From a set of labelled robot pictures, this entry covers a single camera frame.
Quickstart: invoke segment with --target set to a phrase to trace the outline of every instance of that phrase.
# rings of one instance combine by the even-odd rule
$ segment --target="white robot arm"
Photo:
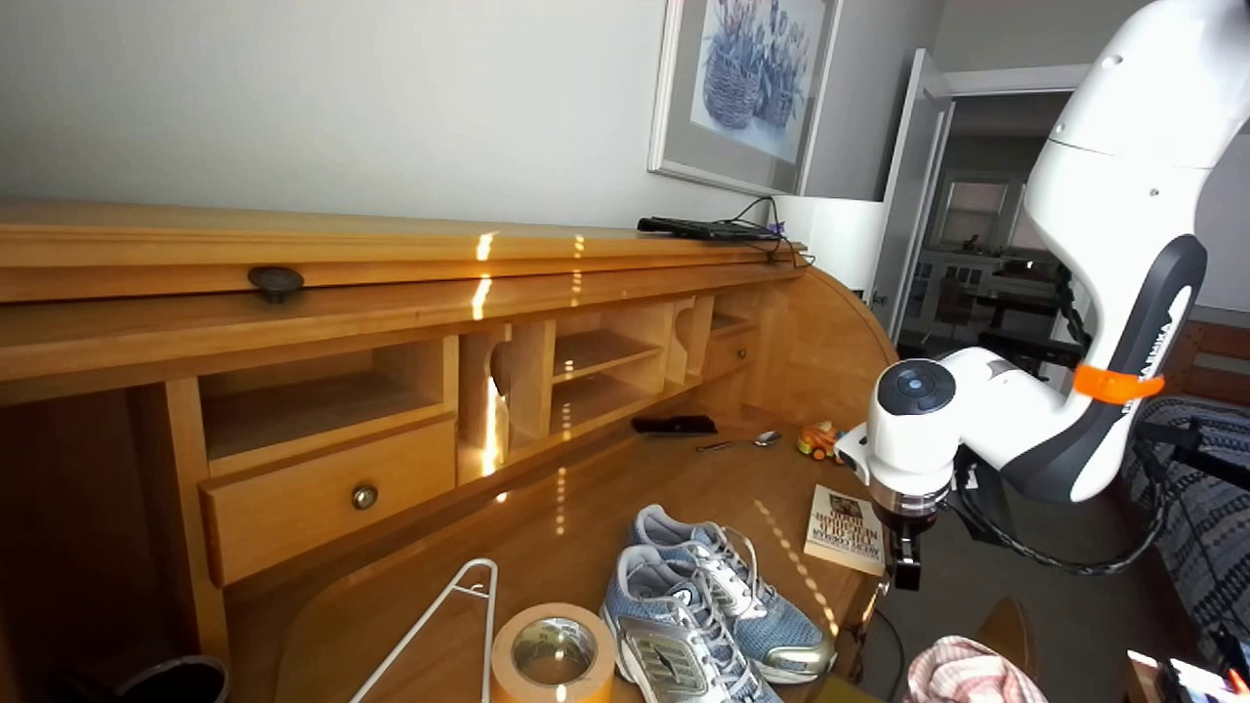
[[[1115,34],[1024,192],[1024,215],[1096,296],[1076,388],[1051,390],[984,348],[895,365],[840,438],[886,512],[939,512],[959,449],[1059,505],[1119,476],[1208,274],[1198,192],[1248,118],[1250,0],[1158,0]]]

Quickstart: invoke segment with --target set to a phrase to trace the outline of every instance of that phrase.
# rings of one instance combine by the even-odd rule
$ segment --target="sneaker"
[[[831,667],[831,637],[760,578],[749,542],[745,561],[718,524],[681,524],[659,505],[637,512],[632,538],[665,547],[678,573],[705,573],[761,679],[812,685]]]
[[[780,703],[739,654],[706,586],[678,573],[649,542],[620,551],[602,617],[620,675],[649,703]]]

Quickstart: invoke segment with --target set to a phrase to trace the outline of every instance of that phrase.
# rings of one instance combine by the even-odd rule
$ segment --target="black cable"
[[[1128,547],[1128,551],[1123,551],[1119,560],[1076,561],[1076,560],[1059,560],[1059,555],[1037,551],[1037,547],[1020,542],[1010,529],[1000,529],[993,517],[984,517],[965,487],[959,487],[952,498],[959,498],[959,509],[961,509],[965,520],[972,520],[982,530],[987,530],[993,538],[1000,538],[1010,551],[1017,551],[1017,555],[1024,555],[1024,560],[1030,560],[1030,561],[1041,561],[1041,565],[1071,569],[1071,573],[1080,573],[1080,578],[1123,573],[1124,565],[1132,565],[1132,561],[1158,542],[1158,534],[1162,534],[1165,524],[1167,524],[1167,509],[1172,509],[1172,502],[1178,502],[1178,498],[1165,502],[1165,491],[1162,491],[1158,459],[1154,459],[1144,444],[1136,444],[1136,442],[1132,442],[1132,449],[1136,449],[1136,459],[1144,461],[1144,491],[1149,491],[1144,502],[1149,502],[1154,517],[1149,517],[1149,529],[1144,529],[1141,542]]]

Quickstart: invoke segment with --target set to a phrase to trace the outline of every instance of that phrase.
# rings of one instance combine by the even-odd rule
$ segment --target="picture frame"
[[[805,192],[835,0],[667,0],[649,171]]]

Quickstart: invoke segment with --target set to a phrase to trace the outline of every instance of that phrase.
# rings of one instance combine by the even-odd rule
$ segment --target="wooden desk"
[[[261,302],[258,265],[304,293]],[[632,416],[846,429],[892,358],[787,242],[0,202],[0,692],[175,654],[249,673],[237,650],[286,640],[271,617],[317,573],[412,555]]]
[[[857,476],[800,459],[788,442],[760,449],[745,433],[624,438],[511,487],[508,502],[484,498],[474,517],[412,538],[381,561],[243,598],[235,634],[247,688],[237,698],[349,698],[471,560],[500,565],[500,627],[534,603],[573,603],[599,612],[629,520],[644,505],[665,505],[681,520],[714,520],[749,538],[761,578],[830,634],[840,634],[849,667],[877,581],[805,560],[800,534],[812,486],[857,491]],[[480,603],[450,603],[381,694],[474,698],[480,617]]]

